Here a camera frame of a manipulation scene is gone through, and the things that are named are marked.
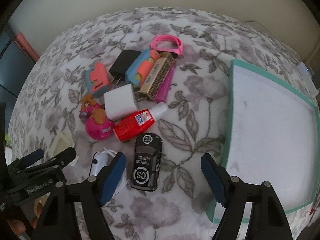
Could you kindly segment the person's left hand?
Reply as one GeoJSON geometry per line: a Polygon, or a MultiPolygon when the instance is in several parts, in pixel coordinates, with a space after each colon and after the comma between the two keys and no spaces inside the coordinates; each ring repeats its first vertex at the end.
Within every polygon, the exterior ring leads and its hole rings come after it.
{"type": "Polygon", "coordinates": [[[12,231],[18,236],[24,233],[28,226],[32,226],[33,229],[37,227],[42,211],[41,201],[33,200],[20,207],[10,206],[4,215],[12,231]]]}

